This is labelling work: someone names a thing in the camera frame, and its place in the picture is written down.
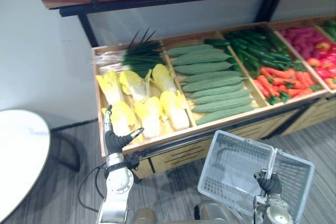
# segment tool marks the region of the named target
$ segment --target gray carpet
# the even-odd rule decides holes
[[[332,119],[266,141],[274,147],[307,159],[316,166],[302,224],[328,224],[334,223],[336,219],[335,125],[336,120]],[[57,152],[55,143],[65,138],[80,151],[80,172],[75,173],[50,158],[34,189],[3,224],[94,223],[96,213],[81,208],[76,194],[85,174],[104,161],[100,157],[97,124],[90,123],[54,134],[53,152]],[[71,146],[67,142],[61,142],[60,152],[55,155],[73,157]],[[194,206],[205,198],[197,192],[203,163],[204,160],[195,161],[135,184],[130,194],[128,223],[132,223],[132,217],[142,207],[153,208],[159,222],[193,219]],[[91,176],[84,185],[82,199],[88,205],[99,208],[101,199],[94,190],[93,178],[94,176]],[[99,185],[105,194],[102,174],[99,177]]]

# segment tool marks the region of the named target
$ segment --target green vegetable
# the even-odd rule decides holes
[[[287,102],[290,98],[291,96],[289,94],[280,91],[280,99],[283,103]]]
[[[212,63],[196,63],[191,65],[176,66],[175,71],[183,74],[198,74],[198,73],[207,73],[212,71],[225,70],[231,66],[232,64],[226,61],[212,62]]]
[[[232,39],[230,40],[231,46],[236,49],[242,49],[245,50],[247,48],[247,44],[239,42],[238,39]]]
[[[253,98],[250,97],[241,97],[241,98],[234,98],[224,101],[218,101],[218,102],[211,102],[207,104],[202,104],[199,106],[196,106],[192,109],[193,112],[198,113],[211,113],[218,110],[226,110],[226,109],[232,109],[244,105],[248,105],[253,101]]]
[[[208,115],[203,116],[202,118],[196,121],[196,124],[200,125],[200,124],[216,121],[222,118],[227,118],[229,116],[245,113],[253,109],[254,108],[252,106],[241,106],[239,108],[216,111],[214,113],[210,113]]]
[[[244,30],[243,31],[244,34],[246,34],[247,36],[251,36],[255,39],[258,39],[258,40],[264,40],[266,39],[266,36],[257,32],[257,31],[254,31],[254,30]]]
[[[270,56],[274,57],[275,59],[278,59],[278,60],[282,60],[282,61],[291,61],[291,58],[290,57],[287,57],[285,55],[283,55],[282,53],[280,52],[270,52],[268,53]]]
[[[274,33],[267,33],[267,40],[277,51],[283,51],[287,49],[286,45]]]
[[[278,97],[271,97],[271,98],[267,98],[266,101],[271,104],[274,105],[276,104],[278,101],[280,101],[280,98]]]
[[[196,51],[196,50],[202,50],[202,49],[211,49],[214,48],[211,45],[207,45],[207,44],[201,44],[201,45],[195,45],[195,46],[186,46],[186,47],[176,47],[176,48],[172,48],[170,50],[167,51],[167,54],[170,57],[177,57],[183,54],[186,54],[188,52],[192,52],[192,51]]]
[[[205,63],[205,62],[217,62],[217,61],[224,61],[230,58],[230,55],[220,52],[211,52],[208,54],[198,54],[189,52],[185,55],[181,55],[178,58],[172,60],[173,66],[180,66],[180,65],[188,65],[194,63]]]
[[[261,60],[261,65],[270,67],[270,68],[281,69],[277,63],[274,63],[273,61],[269,61],[269,60]]]
[[[318,90],[321,90],[322,89],[322,86],[321,85],[312,85],[309,87],[312,91],[318,91]]]
[[[232,85],[232,84],[237,84],[244,80],[242,77],[238,76],[233,76],[229,78],[215,78],[215,79],[206,79],[202,81],[196,81],[189,83],[185,86],[183,86],[183,91],[186,92],[193,92],[193,91],[199,91],[199,90],[205,90],[205,89],[213,89],[213,88],[218,88],[222,86],[227,86],[227,85]]]
[[[205,103],[211,103],[211,102],[217,102],[217,101],[224,101],[229,100],[233,98],[239,98],[239,97],[245,97],[251,93],[251,90],[243,89],[238,90],[235,92],[227,93],[227,94],[214,94],[214,95],[207,95],[206,97],[200,97],[195,99],[194,103],[199,104],[205,104]]]
[[[214,47],[227,47],[228,45],[230,45],[230,42],[228,40],[223,39],[205,39],[204,43],[212,45]]]
[[[231,51],[227,47],[224,49],[224,53],[226,53],[227,55],[231,55],[232,56]]]
[[[262,59],[270,60],[270,61],[275,60],[275,58],[273,56],[270,56],[268,52],[259,51],[252,47],[248,47],[247,51],[251,53],[252,55],[256,56],[260,60]]]
[[[233,77],[233,76],[241,76],[241,74],[237,71],[217,71],[217,72],[209,72],[209,73],[200,73],[194,74],[193,76],[188,76],[183,80],[183,82],[196,82],[202,81],[205,79],[219,78],[219,77]]]
[[[220,88],[215,88],[215,89],[206,89],[206,90],[201,90],[194,92],[190,94],[188,97],[190,98],[199,98],[199,97],[205,97],[208,95],[215,95],[215,94],[226,94],[226,93],[231,93],[234,91],[237,91],[241,89],[244,85],[242,83],[235,84],[235,85],[228,85],[228,86],[223,86]]]
[[[226,61],[229,62],[229,63],[232,63],[232,64],[237,64],[237,61],[234,57],[230,57]]]

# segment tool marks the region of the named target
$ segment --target orange carrot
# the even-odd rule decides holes
[[[310,77],[310,75],[309,75],[308,72],[303,72],[303,75],[305,76],[306,80],[308,81],[309,86],[314,85],[314,81],[311,79],[311,77]]]
[[[263,85],[260,84],[260,82],[258,80],[253,80],[254,83],[256,84],[257,88],[262,92],[262,94],[266,97],[266,98],[270,98],[270,93],[263,87]]]
[[[309,82],[306,80],[303,72],[298,71],[297,76],[298,76],[298,81],[300,81],[306,88],[308,88],[310,86]]]
[[[267,70],[266,70],[265,67],[261,67],[261,68],[260,68],[260,73],[261,73],[262,75],[264,75],[266,78],[271,78],[271,79],[273,79],[273,76],[272,76],[269,72],[267,72]]]
[[[265,76],[260,75],[257,80],[260,82],[260,84],[271,94],[276,96],[276,92],[273,89],[273,86],[271,85],[271,83],[269,83],[269,81],[266,79]]]
[[[280,78],[289,79],[290,77],[290,73],[286,71],[280,71],[274,68],[267,68],[267,67],[265,67],[265,69],[270,74],[274,74],[275,76],[280,77]]]
[[[313,91],[311,89],[303,89],[297,95],[294,95],[293,98],[302,97],[307,94],[311,94]]]
[[[282,92],[287,93],[287,92],[288,92],[288,89],[287,89],[287,87],[286,87],[285,85],[280,85],[280,86],[279,86],[279,91],[282,91]]]
[[[295,72],[294,69],[289,68],[289,69],[287,70],[287,72],[289,73],[289,78],[290,78],[290,79],[296,79],[296,72]]]

